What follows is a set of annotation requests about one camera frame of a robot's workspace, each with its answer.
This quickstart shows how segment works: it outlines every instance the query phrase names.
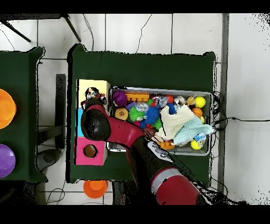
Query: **pink box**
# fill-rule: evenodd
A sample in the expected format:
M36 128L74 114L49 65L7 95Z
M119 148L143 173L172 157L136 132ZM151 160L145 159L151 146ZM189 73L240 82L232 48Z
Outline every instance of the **pink box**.
M97 154L93 158L86 157L83 149L87 145L94 145L97 149ZM91 141L85 137L77 138L76 150L76 165L96 165L102 166L107 158L106 142L104 141Z

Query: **orange cup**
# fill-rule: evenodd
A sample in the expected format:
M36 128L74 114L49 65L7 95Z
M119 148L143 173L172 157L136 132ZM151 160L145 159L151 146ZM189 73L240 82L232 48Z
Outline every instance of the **orange cup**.
M0 129L10 124L16 114L16 104L5 90L0 89Z
M108 181L85 181L83 184L83 191L89 198L102 197L108 187Z

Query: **purple bowl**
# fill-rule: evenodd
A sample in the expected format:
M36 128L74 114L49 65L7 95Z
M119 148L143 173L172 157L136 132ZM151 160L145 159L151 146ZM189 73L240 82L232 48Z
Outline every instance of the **purple bowl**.
M6 145L0 144L0 178L10 175L15 163L16 159L13 151Z

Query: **plastic bin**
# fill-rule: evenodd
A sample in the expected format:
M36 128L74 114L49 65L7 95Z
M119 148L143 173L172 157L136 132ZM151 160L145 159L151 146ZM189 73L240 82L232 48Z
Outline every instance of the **plastic bin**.
M188 98L190 96L194 96L195 94L197 96L202 96L206 100L205 106L202 108L202 114L205 119L205 124L211 124L212 118L213 118L213 95L209 92L199 92L199 91L182 91L182 90L167 90L167 89L146 89L146 88L133 88L133 87L125 87L123 89L112 87L110 90L109 98L111 101L109 113L111 116L114 115L114 112L116 110L115 105L112 103L112 96L113 93L117 90L125 91L125 92L148 92L149 94L162 94L167 95L170 94L174 97L176 96L183 96L185 98ZM185 146L176 146L174 149L168 150L170 153L174 153L176 155L193 155L193 156L206 156L210 152L211 147L211 135L207 135L206 142L204 146L200 150L193 150L190 147L190 143L188 143ZM110 151L114 152L125 152L126 149L118 144L115 143L107 143L107 148Z

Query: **green table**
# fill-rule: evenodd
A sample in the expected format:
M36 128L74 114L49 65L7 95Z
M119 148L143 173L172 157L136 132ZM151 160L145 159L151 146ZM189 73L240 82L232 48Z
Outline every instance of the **green table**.
M43 48L28 52L0 52L0 89L7 91L16 103L12 122L0 129L0 143L10 147L16 156L13 172L0 180L46 182L46 176L35 166L37 150L36 68Z
M124 54L115 52L86 52L75 44L68 53L69 85L67 90L67 181L132 180L125 153L108 152L104 166L73 165L76 80L106 80L111 86L213 91L215 54L160 55ZM209 183L208 156L177 156L194 175L195 181Z

